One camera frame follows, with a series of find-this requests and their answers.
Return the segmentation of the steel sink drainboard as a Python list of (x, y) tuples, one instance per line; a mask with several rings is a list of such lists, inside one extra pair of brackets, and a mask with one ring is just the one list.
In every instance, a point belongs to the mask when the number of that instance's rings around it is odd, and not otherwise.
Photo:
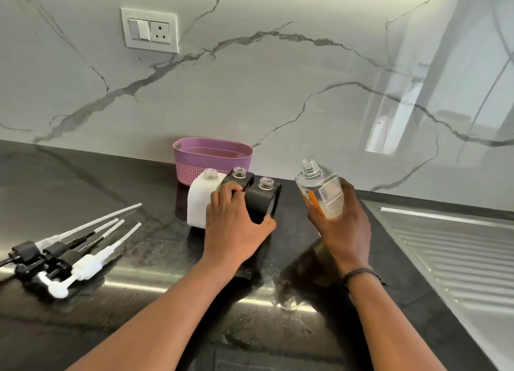
[(514, 220), (364, 204), (498, 371), (514, 371)]

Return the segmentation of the person's right hand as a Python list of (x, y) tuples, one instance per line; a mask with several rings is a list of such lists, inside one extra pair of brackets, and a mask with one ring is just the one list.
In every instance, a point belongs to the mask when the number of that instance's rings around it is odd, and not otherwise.
[[(357, 269), (371, 268), (371, 225), (354, 187), (343, 178), (339, 180), (344, 193), (343, 212), (334, 219), (328, 219), (331, 222), (331, 235), (321, 240), (333, 257), (340, 275), (345, 276)], [(307, 209), (315, 208), (308, 203)]]

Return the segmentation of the black dispenser bottle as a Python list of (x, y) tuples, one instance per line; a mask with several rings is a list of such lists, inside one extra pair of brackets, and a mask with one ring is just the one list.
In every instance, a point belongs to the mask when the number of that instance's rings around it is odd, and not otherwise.
[(246, 192), (254, 183), (254, 173), (249, 172), (244, 167), (234, 167), (227, 176), (223, 178), (221, 185), (229, 181), (237, 183), (242, 187), (243, 191)]
[(248, 188), (245, 194), (245, 203), (253, 223), (261, 224), (267, 216), (274, 218), (281, 190), (281, 183), (270, 177), (261, 177), (259, 181)]

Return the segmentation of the white wall switch socket plate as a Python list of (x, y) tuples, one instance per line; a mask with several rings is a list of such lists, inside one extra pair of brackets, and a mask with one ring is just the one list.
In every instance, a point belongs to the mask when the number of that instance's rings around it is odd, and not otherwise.
[(122, 7), (121, 23), (127, 48), (179, 53), (175, 13)]

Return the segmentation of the black pump head with tube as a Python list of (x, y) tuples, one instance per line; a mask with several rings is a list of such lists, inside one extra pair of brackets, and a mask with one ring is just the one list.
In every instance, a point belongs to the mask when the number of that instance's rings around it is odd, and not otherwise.
[(84, 234), (78, 238), (75, 238), (67, 243), (56, 242), (43, 250), (43, 256), (47, 261), (50, 261), (52, 259), (57, 259), (62, 254), (64, 254), (66, 251), (74, 249), (75, 247), (78, 247), (78, 246), (84, 244), (88, 239), (93, 237), (95, 234), (99, 233), (100, 231), (102, 231), (106, 228), (111, 227), (112, 225), (114, 225), (117, 222), (119, 222), (119, 219), (115, 218), (103, 225), (100, 225), (97, 229), (95, 229), (87, 234)]
[(80, 225), (69, 231), (66, 231), (61, 234), (56, 234), (49, 238), (42, 239), (38, 242), (33, 242), (33, 241), (29, 240), (22, 244), (18, 244), (11, 248), (11, 251), (8, 253), (8, 258), (0, 261), (0, 267), (3, 267), (10, 263), (26, 265), (28, 263), (34, 262), (36, 258), (43, 257), (43, 250), (45, 248), (47, 248), (48, 246), (50, 246), (56, 242), (62, 242), (63, 239), (65, 239), (77, 232), (80, 232), (86, 228), (89, 228), (90, 226), (98, 224), (106, 219), (111, 219), (111, 218), (117, 216), (118, 214), (122, 214), (124, 212), (128, 212), (130, 210), (136, 209), (142, 205), (143, 205), (142, 203), (138, 203), (138, 204), (129, 206), (127, 208), (109, 213), (103, 217), (100, 217), (98, 219), (95, 219), (93, 221), (85, 223), (83, 225)]
[(10, 253), (16, 264), (14, 273), (22, 281), (28, 281), (39, 272), (46, 272), (50, 279), (63, 277), (65, 273), (71, 272), (74, 263), (92, 251), (100, 241), (107, 238), (124, 222), (123, 219), (113, 219), (66, 243), (54, 242), (37, 253), (29, 247), (29, 242), (23, 243)]

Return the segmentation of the white dispenser bottle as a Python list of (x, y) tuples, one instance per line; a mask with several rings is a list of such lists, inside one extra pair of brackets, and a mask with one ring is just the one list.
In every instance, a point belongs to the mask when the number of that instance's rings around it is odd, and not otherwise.
[(227, 174), (207, 168), (191, 183), (187, 201), (187, 224), (194, 228), (205, 229), (207, 205), (211, 193), (218, 190)]

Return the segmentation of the person's right forearm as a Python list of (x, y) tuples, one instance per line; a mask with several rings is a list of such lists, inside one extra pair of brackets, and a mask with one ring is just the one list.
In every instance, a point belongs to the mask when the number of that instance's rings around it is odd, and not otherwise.
[(375, 371), (447, 371), (372, 269), (351, 271), (343, 279)]

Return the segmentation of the purple plastic basket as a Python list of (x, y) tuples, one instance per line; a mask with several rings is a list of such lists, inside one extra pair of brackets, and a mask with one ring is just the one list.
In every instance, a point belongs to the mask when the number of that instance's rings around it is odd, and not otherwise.
[(203, 138), (182, 138), (173, 143), (178, 181), (186, 186), (207, 168), (228, 174), (235, 167), (249, 170), (254, 149), (241, 142)]

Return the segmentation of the person's left forearm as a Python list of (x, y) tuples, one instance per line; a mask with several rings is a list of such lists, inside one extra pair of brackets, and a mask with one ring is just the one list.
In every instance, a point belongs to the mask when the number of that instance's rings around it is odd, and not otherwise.
[(191, 362), (209, 330), (250, 290), (231, 283), (242, 261), (203, 257), (170, 289), (66, 371), (175, 371)]

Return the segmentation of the person's left hand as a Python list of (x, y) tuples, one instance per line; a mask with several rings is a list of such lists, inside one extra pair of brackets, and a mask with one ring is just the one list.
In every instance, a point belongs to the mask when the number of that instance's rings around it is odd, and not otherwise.
[(211, 194), (207, 206), (202, 260), (232, 276), (260, 247), (268, 235), (255, 235), (245, 192), (233, 181)]

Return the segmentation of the white pump head with tube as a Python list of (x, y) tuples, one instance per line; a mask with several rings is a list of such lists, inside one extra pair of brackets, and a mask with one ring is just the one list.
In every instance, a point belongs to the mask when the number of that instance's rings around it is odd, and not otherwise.
[(92, 253), (97, 244), (115, 232), (123, 223), (124, 220), (120, 220), (86, 247), (79, 250), (66, 251), (58, 259), (52, 271), (37, 273), (35, 276), (36, 281), (46, 289), (52, 298), (65, 299), (68, 297), (69, 288), (73, 283), (87, 281), (99, 273), (117, 249), (142, 226), (142, 223), (138, 222), (119, 240), (107, 245), (96, 253)]

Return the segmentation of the clear plastic bottle orange label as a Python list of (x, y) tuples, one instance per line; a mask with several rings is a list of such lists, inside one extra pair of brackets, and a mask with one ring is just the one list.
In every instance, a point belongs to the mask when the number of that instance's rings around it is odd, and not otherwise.
[(344, 193), (339, 176), (318, 164), (314, 157), (302, 161), (302, 171), (295, 182), (306, 201), (325, 218), (334, 219), (342, 214)]

